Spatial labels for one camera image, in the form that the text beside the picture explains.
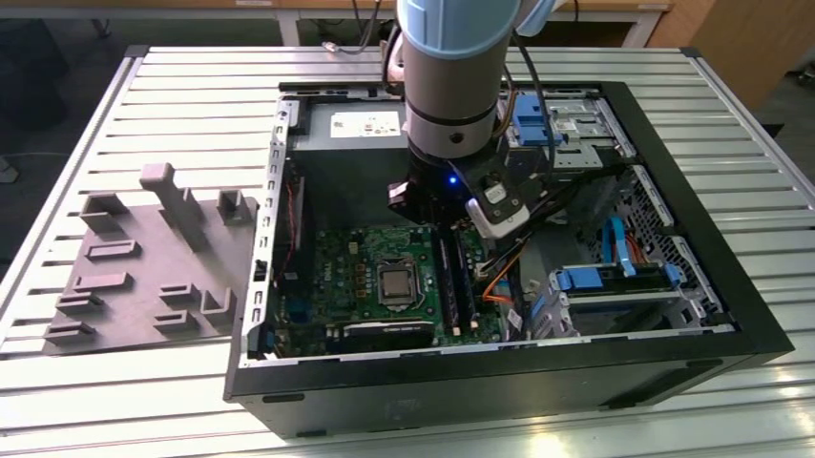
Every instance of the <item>motherboard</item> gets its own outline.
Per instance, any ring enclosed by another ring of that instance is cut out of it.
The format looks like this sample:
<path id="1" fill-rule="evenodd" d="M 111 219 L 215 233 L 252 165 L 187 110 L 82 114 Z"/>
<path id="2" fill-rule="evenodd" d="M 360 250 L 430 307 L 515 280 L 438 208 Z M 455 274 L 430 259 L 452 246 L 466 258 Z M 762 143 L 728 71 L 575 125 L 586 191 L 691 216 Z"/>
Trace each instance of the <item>motherboard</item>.
<path id="1" fill-rule="evenodd" d="M 427 346 L 500 340 L 498 310 L 491 303 L 480 303 L 480 298 L 476 309 L 482 313 L 470 329 L 454 331 L 444 320 L 434 237 L 430 226 L 318 233 L 311 296 L 284 298 L 284 354 L 322 356 L 339 352 L 339 332 L 363 342 L 366 333 L 376 334 L 378 344 L 386 346 L 399 346 L 382 338 L 388 334 L 394 339 L 427 339 Z M 462 232 L 462 241 L 472 275 L 486 256 L 482 240 L 470 230 Z M 479 297 L 480 291 L 474 291 L 474 296 Z"/>

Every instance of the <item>cpu socket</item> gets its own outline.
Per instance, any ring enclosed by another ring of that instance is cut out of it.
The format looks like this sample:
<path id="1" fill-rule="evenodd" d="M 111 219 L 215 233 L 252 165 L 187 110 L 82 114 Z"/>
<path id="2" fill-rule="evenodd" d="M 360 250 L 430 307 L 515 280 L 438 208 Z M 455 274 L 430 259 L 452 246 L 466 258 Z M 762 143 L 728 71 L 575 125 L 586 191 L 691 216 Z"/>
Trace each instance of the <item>cpu socket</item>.
<path id="1" fill-rule="evenodd" d="M 386 260 L 378 265 L 379 304 L 402 312 L 416 302 L 416 276 L 412 259 Z"/>

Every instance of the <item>green circuit board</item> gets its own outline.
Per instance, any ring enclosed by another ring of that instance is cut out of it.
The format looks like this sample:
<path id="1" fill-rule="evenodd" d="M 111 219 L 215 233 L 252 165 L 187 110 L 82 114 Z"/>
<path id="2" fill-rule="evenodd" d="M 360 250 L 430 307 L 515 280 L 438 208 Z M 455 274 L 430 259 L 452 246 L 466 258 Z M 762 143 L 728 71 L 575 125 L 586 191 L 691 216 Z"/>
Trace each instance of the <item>green circuit board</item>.
<path id="1" fill-rule="evenodd" d="M 482 241 L 475 231 L 463 233 L 467 262 L 475 266 L 484 258 Z M 418 285 L 416 301 L 394 310 L 379 303 L 378 267 L 383 263 L 407 262 Z M 480 298 L 479 286 L 474 296 Z M 482 313 L 475 331 L 454 336 L 446 330 L 436 281 L 432 229 L 430 227 L 375 227 L 322 231 L 316 238 L 315 284 L 310 300 L 308 325 L 291 333 L 292 356 L 324 354 L 320 324 L 364 320 L 416 319 L 435 324 L 434 345 L 498 342 L 500 336 L 496 313 Z"/>

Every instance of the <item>open computer tower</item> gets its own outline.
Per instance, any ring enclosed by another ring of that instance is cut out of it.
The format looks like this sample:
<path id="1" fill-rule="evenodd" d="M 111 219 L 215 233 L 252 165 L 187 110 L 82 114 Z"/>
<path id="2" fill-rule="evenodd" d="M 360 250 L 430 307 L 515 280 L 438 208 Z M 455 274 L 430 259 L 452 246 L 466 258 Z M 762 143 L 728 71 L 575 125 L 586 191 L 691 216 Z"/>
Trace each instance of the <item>open computer tower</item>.
<path id="1" fill-rule="evenodd" d="M 403 100 L 280 89 L 224 399 L 282 437 L 647 406 L 792 350 L 626 84 L 546 85 L 551 169 L 534 93 L 503 94 L 526 203 L 562 198 L 498 276 L 507 241 L 387 206 Z"/>

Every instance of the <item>aluminum extrusion table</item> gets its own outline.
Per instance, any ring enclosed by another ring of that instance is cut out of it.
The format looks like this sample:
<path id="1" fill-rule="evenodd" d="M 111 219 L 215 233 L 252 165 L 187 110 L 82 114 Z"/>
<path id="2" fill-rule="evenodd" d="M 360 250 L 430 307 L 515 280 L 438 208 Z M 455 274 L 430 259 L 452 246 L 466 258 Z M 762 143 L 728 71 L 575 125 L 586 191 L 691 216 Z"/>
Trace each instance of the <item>aluminum extrusion table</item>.
<path id="1" fill-rule="evenodd" d="M 798 350 L 650 408 L 286 444 L 222 397 L 227 339 L 100 355 L 42 356 L 86 231 L 86 195 L 156 203 L 139 186 L 170 161 L 198 199 L 262 196 L 282 81 L 370 81 L 379 54 L 307 48 L 152 48 L 116 72 L 0 285 L 0 454 L 162 456 L 811 456 L 815 435 L 815 194 L 700 58 L 676 50 L 547 49 L 547 79 L 622 80 Z M 520 56 L 510 70 L 523 79 Z"/>

